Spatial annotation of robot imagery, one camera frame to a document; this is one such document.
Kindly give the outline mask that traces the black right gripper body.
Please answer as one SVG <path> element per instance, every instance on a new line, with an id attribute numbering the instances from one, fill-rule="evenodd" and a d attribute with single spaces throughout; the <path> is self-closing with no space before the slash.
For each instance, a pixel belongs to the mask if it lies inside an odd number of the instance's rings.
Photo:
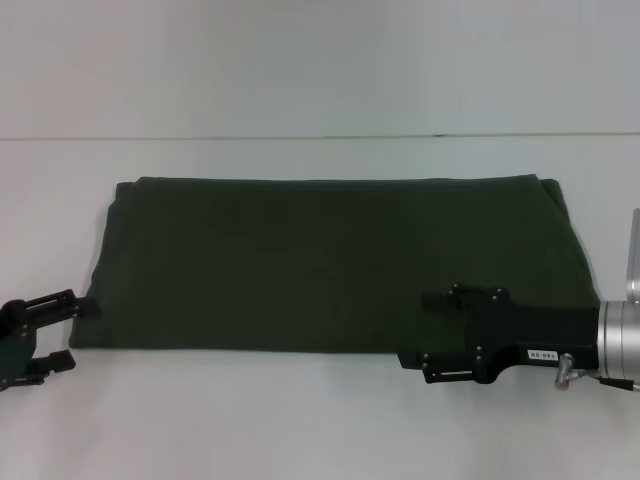
<path id="1" fill-rule="evenodd" d="M 558 367 L 568 354 L 578 370 L 599 368 L 597 307 L 551 308 L 491 299 L 470 310 L 467 354 L 472 378 L 495 382 L 514 366 Z"/>

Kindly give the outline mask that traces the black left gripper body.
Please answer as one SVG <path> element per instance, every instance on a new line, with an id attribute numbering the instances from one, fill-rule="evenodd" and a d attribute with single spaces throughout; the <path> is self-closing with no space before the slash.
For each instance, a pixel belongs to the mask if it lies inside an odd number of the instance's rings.
<path id="1" fill-rule="evenodd" d="M 24 300 L 12 300 L 0 309 L 0 392 L 39 384 L 32 361 L 36 346 Z"/>

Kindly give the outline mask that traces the dark green t-shirt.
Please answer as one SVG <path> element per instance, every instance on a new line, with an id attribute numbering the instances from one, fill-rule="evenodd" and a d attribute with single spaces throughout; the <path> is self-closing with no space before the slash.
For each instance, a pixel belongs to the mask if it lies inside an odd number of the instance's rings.
<path id="1" fill-rule="evenodd" d="M 427 293 L 500 287 L 598 304 L 559 184 L 494 179 L 144 177 L 115 191 L 76 349 L 454 352 L 464 320 Z"/>

